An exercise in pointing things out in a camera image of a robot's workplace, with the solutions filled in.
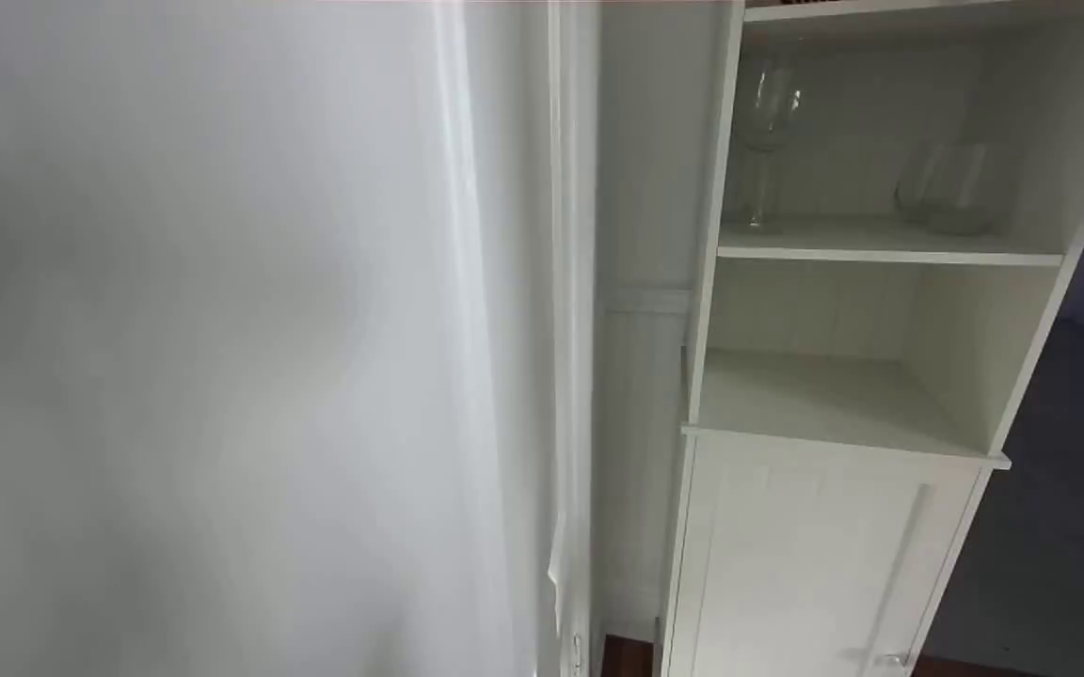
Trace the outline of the tall clear wine glass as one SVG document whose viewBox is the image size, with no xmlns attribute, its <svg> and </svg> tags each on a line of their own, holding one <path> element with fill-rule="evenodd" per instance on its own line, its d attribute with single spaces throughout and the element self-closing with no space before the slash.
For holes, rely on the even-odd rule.
<svg viewBox="0 0 1084 677">
<path fill-rule="evenodd" d="M 776 161 L 802 108 L 802 88 L 786 54 L 764 58 L 752 69 L 752 94 L 742 136 L 742 223 L 748 232 L 768 232 L 776 201 Z"/>
</svg>

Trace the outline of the short clear glass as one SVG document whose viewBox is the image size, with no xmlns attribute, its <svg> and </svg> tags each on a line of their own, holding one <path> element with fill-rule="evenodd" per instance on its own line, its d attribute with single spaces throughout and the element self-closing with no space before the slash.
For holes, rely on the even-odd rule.
<svg viewBox="0 0 1084 677">
<path fill-rule="evenodd" d="M 985 232 L 990 203 L 990 146 L 985 144 L 929 144 L 894 189 L 895 213 L 932 232 Z"/>
</svg>

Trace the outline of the white cabinet door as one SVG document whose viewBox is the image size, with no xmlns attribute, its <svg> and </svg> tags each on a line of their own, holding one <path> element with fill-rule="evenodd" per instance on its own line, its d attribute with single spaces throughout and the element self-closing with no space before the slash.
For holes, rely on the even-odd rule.
<svg viewBox="0 0 1084 677">
<path fill-rule="evenodd" d="M 993 467 L 692 433 L 663 677 L 912 677 Z"/>
</svg>

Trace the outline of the white shelf cabinet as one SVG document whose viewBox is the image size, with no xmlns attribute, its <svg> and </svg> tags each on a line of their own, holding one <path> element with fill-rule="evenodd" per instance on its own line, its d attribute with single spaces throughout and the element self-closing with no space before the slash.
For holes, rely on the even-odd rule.
<svg viewBox="0 0 1084 677">
<path fill-rule="evenodd" d="M 802 108 L 748 232 L 742 136 L 781 54 Z M 895 213 L 929 144 L 990 146 L 985 232 Z M 725 0 L 705 189 L 679 503 L 692 433 L 985 458 L 993 483 L 1084 256 L 1084 0 Z"/>
</svg>

